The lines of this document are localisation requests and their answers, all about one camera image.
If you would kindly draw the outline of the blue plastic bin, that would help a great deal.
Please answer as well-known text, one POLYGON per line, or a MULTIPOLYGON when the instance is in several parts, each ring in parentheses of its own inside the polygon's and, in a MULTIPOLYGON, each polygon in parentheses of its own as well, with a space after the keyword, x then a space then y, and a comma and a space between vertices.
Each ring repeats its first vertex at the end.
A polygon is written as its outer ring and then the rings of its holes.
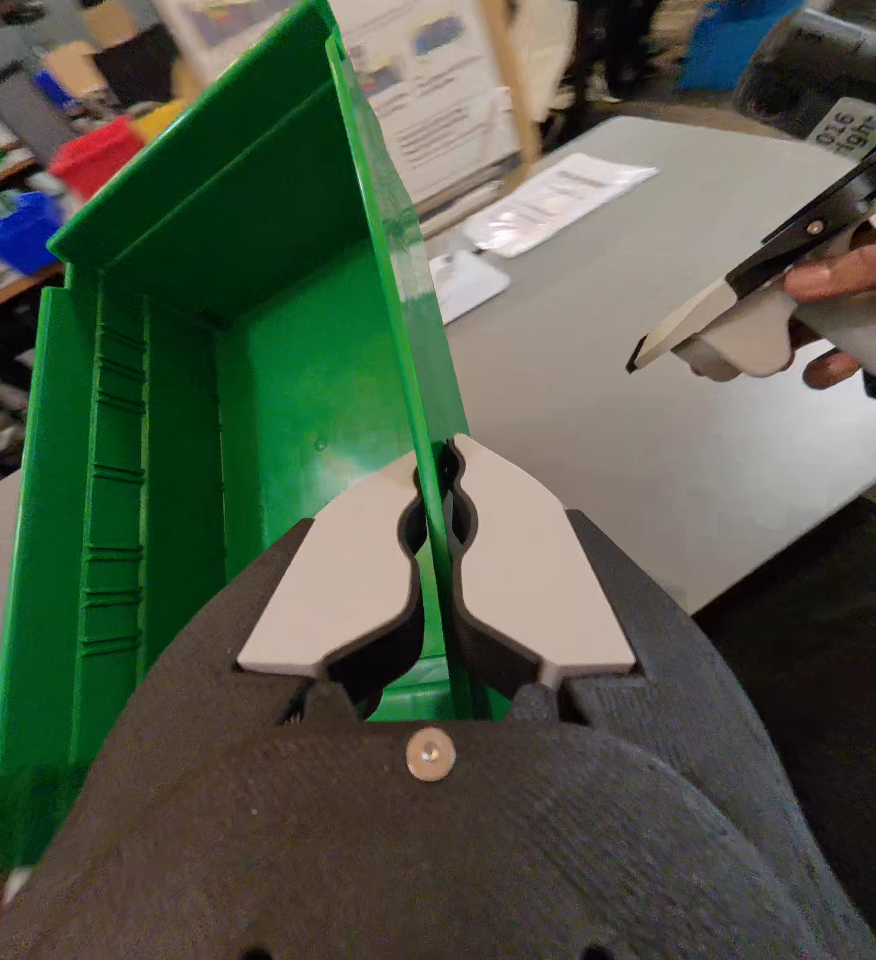
POLYGON ((61 226, 56 199, 39 191, 21 194, 12 213, 0 219, 0 262, 23 276, 58 264, 48 243, 61 226))

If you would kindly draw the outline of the person's right hand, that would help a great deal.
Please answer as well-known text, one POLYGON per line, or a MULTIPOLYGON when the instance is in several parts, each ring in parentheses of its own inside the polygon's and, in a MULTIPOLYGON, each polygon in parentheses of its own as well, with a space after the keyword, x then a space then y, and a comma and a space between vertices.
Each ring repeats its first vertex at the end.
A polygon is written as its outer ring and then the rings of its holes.
MULTIPOLYGON (((860 228, 851 248, 839 256, 804 263, 784 277, 784 290, 798 304, 862 296, 876 292, 876 227, 860 228)), ((799 322, 791 323, 793 353, 817 338, 799 322)), ((860 366, 852 354, 837 348, 812 360, 804 369, 804 384, 812 390, 826 390, 852 378, 860 366)))

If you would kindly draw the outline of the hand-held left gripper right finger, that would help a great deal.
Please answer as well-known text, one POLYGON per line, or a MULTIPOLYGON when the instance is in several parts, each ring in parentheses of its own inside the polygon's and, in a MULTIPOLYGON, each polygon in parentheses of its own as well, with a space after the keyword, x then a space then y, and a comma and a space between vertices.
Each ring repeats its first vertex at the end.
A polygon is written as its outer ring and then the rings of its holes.
POLYGON ((465 434, 444 464, 453 641, 468 672, 509 700, 527 685, 629 674, 636 654, 563 503, 465 434))

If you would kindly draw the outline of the laminated paper sheet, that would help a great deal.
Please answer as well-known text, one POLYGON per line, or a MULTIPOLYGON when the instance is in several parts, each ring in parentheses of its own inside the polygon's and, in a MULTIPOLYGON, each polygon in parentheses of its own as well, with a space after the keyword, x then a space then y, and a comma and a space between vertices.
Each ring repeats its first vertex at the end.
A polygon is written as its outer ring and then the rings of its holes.
POLYGON ((657 167, 575 152, 473 214, 464 223, 463 233, 481 252, 516 258, 657 174, 657 167))

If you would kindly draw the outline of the person's black sweater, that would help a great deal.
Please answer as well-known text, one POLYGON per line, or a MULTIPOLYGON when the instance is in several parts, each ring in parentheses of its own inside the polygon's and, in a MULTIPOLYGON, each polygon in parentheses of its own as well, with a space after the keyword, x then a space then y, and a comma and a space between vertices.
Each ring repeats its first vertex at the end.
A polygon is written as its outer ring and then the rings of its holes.
POLYGON ((876 495, 694 619, 754 704, 819 847, 876 933, 876 495))

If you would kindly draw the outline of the red plastic bin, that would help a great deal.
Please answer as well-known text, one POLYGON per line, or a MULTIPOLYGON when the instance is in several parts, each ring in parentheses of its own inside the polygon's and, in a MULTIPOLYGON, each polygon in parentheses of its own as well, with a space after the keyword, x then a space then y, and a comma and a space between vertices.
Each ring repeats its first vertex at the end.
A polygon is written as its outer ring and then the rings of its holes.
POLYGON ((82 201, 89 201, 144 146, 134 122, 127 116, 119 116, 62 145, 48 173, 82 201))

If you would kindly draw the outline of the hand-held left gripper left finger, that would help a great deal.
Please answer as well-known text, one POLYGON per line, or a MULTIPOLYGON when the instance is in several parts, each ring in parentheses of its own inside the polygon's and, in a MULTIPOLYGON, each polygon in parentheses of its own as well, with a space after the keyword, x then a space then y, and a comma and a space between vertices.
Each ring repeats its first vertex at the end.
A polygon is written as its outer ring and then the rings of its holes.
POLYGON ((234 674, 338 685, 371 718, 423 651, 426 521, 413 451, 338 494, 304 524, 234 674))

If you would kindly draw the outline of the yellow plastic bin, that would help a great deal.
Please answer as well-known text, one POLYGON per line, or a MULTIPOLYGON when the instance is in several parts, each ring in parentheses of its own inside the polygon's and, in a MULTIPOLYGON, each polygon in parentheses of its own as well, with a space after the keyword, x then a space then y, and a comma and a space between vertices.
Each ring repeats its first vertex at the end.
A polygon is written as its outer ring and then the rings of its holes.
POLYGON ((189 104, 185 99, 176 98, 136 117, 133 120, 133 126, 142 142, 145 145, 150 144, 159 138, 168 127, 176 123, 188 106, 189 104))

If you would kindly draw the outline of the printed instruction sheet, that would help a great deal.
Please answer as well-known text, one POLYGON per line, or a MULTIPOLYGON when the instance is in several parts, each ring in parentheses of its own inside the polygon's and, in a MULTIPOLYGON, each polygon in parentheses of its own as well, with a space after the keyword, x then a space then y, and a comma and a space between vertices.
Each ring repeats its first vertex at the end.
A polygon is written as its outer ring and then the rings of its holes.
POLYGON ((512 169, 511 91, 480 2, 335 1, 359 87, 419 210, 512 169))

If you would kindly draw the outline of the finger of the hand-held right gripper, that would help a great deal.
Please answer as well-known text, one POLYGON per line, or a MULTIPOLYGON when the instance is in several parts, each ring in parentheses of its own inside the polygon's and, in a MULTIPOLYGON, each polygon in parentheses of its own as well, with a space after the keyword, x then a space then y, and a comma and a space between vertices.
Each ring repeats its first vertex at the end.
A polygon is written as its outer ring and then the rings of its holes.
POLYGON ((626 371, 632 374, 671 353, 733 306, 735 292, 732 286, 724 278, 710 283, 641 338, 627 362, 626 371))

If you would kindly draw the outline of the green plastic bin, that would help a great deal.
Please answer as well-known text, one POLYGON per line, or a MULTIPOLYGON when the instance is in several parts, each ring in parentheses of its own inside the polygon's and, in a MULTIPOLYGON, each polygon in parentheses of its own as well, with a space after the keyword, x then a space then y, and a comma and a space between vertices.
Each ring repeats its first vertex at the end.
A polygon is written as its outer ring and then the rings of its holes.
POLYGON ((431 443, 424 636, 374 720, 450 719, 439 443, 468 433, 417 215, 327 2, 299 2, 54 238, 0 643, 0 871, 133 690, 296 523, 431 443))

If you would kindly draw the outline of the grey desk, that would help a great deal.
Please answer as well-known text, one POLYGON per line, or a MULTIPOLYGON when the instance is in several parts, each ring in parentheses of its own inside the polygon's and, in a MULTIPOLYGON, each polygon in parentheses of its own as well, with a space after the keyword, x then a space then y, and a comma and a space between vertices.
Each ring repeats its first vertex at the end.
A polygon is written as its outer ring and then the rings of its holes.
POLYGON ((876 475, 876 401, 709 386, 675 358, 625 372, 638 335, 852 168, 804 143, 635 118, 560 152, 659 174, 506 269, 512 290, 445 333, 468 432, 581 508, 695 609, 876 475))

